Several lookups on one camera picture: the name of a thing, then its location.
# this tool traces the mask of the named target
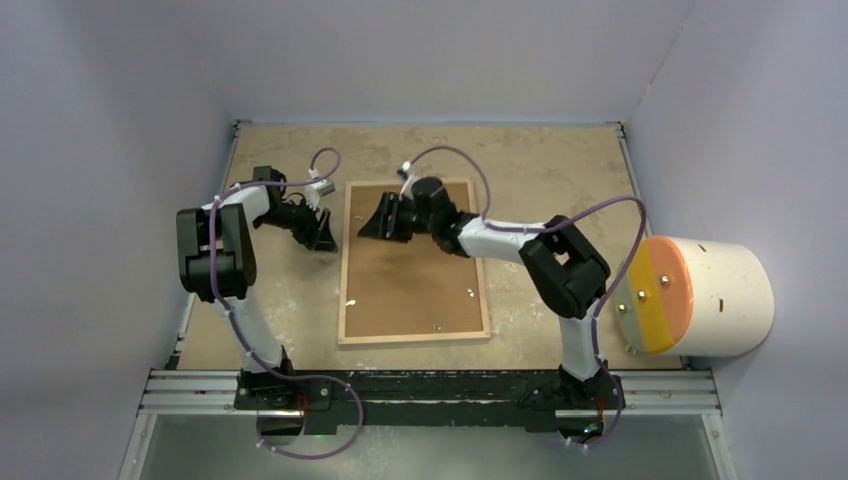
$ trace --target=wooden frame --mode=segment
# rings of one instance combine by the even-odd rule
[[[443,178],[444,184],[465,184],[468,190],[468,208],[470,211],[477,210],[477,201],[474,196],[474,183],[470,178]],[[386,344],[410,344],[421,342],[447,342],[457,340],[485,340],[491,337],[491,324],[489,321],[489,302],[486,294],[486,283],[483,281],[483,259],[475,258],[474,266],[477,270],[477,297],[480,299],[480,314],[482,330],[474,332],[455,333],[425,333],[409,335],[378,335],[378,336],[345,336],[345,318],[347,317],[347,277],[350,249],[351,230],[351,198],[355,187],[397,187],[397,181],[352,181],[345,188],[344,208],[344,230],[342,234],[342,272],[339,284],[339,345],[386,345]]]

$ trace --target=white wall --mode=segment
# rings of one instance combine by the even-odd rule
[[[841,0],[698,0],[629,144],[658,233],[763,261],[774,327],[716,361],[744,479],[848,469],[848,30]]]
[[[2,477],[114,478],[229,119],[164,0],[0,5]]]
[[[627,118],[694,0],[182,0],[236,118]]]

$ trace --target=brown board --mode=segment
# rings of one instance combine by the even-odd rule
[[[458,209],[476,210],[470,179],[443,181]],[[387,191],[400,185],[347,184],[339,344],[489,338],[481,259],[448,255],[424,234],[408,243],[357,236]]]

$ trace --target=plywood surface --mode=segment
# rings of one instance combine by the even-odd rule
[[[404,160],[427,147],[451,144],[477,159],[491,184],[491,217],[515,222],[573,215],[615,195],[632,193],[612,127],[248,127],[241,132],[228,182],[249,179],[254,166],[272,165],[292,180],[307,178],[307,163],[321,147],[344,154],[334,179],[387,181]],[[328,168],[330,158],[319,162]],[[421,173],[472,177],[477,203],[483,189],[461,159],[437,152],[416,164]],[[333,211],[331,230],[342,238],[344,195],[325,197]],[[590,241],[618,267],[638,227],[631,205],[611,207],[579,224]],[[498,260],[484,261],[491,339],[485,344],[390,346],[342,349],[337,344],[341,255],[308,252],[291,234],[263,226],[253,232],[258,262],[256,293],[263,313],[296,368],[553,368],[562,345],[556,316],[536,293],[527,272]],[[679,368],[674,357],[636,357],[607,305],[600,343],[612,368]],[[192,309],[181,369],[238,369],[232,334],[214,310]]]
[[[444,184],[456,207],[471,211],[471,180]],[[399,182],[350,182],[346,188],[339,343],[488,338],[482,260],[448,255],[429,235],[408,243],[357,235],[387,191],[399,193]]]

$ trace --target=beige tabletop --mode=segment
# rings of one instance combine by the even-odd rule
[[[353,180],[391,180],[400,164],[427,147],[449,144],[482,166],[492,189],[491,218],[521,223],[574,215],[606,198],[633,193],[613,127],[503,126],[299,126],[247,127],[241,132],[227,180],[249,180],[255,166],[271,165],[290,180],[308,177],[312,154],[334,146],[344,155],[333,177],[337,192],[322,199],[333,214],[341,244],[344,186]],[[326,171],[332,156],[322,157]],[[437,152],[416,165],[420,173],[473,177],[478,205],[483,188],[464,161]],[[636,208],[610,207],[578,226],[617,270],[638,227]],[[309,252],[291,234],[272,226],[252,232],[258,263],[255,285],[272,332],[301,369],[528,369],[555,368],[562,343],[557,317],[539,298],[527,272],[498,260],[484,261],[492,336],[469,344],[345,347],[337,345],[339,254]],[[677,357],[641,357],[625,344],[607,305],[600,342],[617,369],[680,368]],[[238,369],[232,334],[208,304],[195,301],[180,369]]]

